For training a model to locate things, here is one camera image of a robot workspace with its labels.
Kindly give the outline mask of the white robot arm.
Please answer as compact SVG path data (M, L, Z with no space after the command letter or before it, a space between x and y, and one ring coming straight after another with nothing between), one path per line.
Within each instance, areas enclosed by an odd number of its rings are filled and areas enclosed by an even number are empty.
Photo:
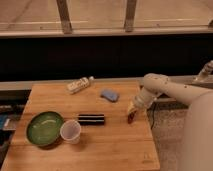
M178 171L213 171L213 89L173 82L149 73L127 109L128 123L146 111L162 94L185 107Z

